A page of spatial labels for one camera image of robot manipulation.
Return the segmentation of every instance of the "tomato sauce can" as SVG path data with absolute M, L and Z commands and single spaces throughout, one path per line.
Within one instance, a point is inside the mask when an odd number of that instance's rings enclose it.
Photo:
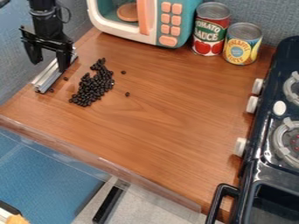
M 222 3 L 202 3 L 197 8 L 192 50 L 213 56 L 221 54 L 231 13 Z
M 261 29 L 255 24 L 232 24 L 226 35 L 223 57 L 234 65 L 245 66 L 256 61 L 262 41 Z

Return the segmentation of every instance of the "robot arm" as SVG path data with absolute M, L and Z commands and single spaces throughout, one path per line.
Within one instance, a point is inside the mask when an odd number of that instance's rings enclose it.
M 43 60 L 42 48 L 54 51 L 59 71 L 64 73 L 71 63 L 73 42 L 63 32 L 65 22 L 62 20 L 61 5 L 56 0 L 29 0 L 29 4 L 34 29 L 20 28 L 29 59 L 36 65 Z
M 10 0 L 0 0 L 0 8 L 4 7 Z

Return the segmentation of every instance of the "metal bracket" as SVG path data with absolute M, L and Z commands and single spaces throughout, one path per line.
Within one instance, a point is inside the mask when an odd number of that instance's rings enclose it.
M 78 54 L 73 49 L 73 56 L 71 58 L 71 64 L 78 58 Z M 44 94 L 50 86 L 63 74 L 59 71 L 59 65 L 57 59 L 54 59 L 50 65 L 45 68 L 35 79 L 31 82 L 34 91 Z
M 293 130 L 296 126 L 289 117 L 283 119 L 283 123 L 288 127 L 288 130 Z
M 296 80 L 296 82 L 299 81 L 299 73 L 298 73 L 297 71 L 294 71 L 294 72 L 292 73 L 292 77 Z

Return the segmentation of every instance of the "microwave button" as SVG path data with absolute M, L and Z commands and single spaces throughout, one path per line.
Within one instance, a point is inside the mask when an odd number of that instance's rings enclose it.
M 170 27 L 166 24 L 161 25 L 161 33 L 169 34 L 170 33 Z
M 163 12 L 170 12 L 171 3 L 169 2 L 163 2 L 162 3 L 162 11 Z
M 172 26 L 171 27 L 171 35 L 178 37 L 181 34 L 181 28 L 177 26 Z
M 173 37 L 161 36 L 159 41 L 164 46 L 175 46 L 177 44 L 177 39 Z
M 183 11 L 183 5 L 180 3 L 174 3 L 172 5 L 172 13 L 176 15 L 181 15 Z
M 162 14 L 161 21 L 164 24 L 170 23 L 170 15 L 168 15 L 168 14 Z
M 171 18 L 171 23 L 173 25 L 181 25 L 181 22 L 182 22 L 182 18 L 180 16 L 173 16 Z

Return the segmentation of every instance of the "can label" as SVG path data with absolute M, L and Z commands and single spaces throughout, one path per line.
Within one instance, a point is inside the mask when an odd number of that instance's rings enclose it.
M 224 39 L 226 35 L 226 28 L 219 24 L 214 24 L 207 20 L 198 18 L 195 22 L 194 35 L 206 42 L 219 42 Z
M 261 38 L 246 41 L 227 35 L 223 56 L 232 64 L 249 65 L 256 61 L 260 46 Z
M 193 35 L 193 51 L 205 56 L 222 53 L 229 18 L 211 20 L 197 17 Z

